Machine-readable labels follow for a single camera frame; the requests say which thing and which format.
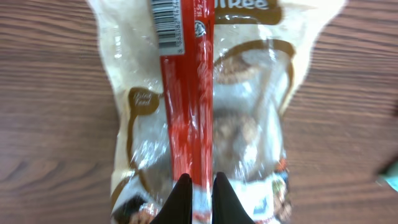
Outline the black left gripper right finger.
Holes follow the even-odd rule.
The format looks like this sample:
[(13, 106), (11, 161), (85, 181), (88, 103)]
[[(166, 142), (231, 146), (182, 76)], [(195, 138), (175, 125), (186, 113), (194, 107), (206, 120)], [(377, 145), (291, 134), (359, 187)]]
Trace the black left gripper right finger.
[(255, 224), (223, 172), (217, 173), (213, 184), (212, 224)]

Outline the beige snack bag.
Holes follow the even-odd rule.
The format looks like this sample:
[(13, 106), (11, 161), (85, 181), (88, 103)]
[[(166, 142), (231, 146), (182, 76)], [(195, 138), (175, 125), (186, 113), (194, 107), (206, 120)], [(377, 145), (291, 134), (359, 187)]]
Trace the beige snack bag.
[(182, 174), (212, 223), (218, 172), (255, 223), (289, 223), (282, 118), (345, 0), (88, 4), (120, 121), (111, 223), (151, 223)]

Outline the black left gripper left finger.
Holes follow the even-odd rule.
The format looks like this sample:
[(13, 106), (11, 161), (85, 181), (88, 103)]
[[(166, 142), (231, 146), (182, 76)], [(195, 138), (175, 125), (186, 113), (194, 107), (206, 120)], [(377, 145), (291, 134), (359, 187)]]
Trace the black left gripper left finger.
[(193, 184), (188, 174), (182, 174), (150, 224), (192, 224)]

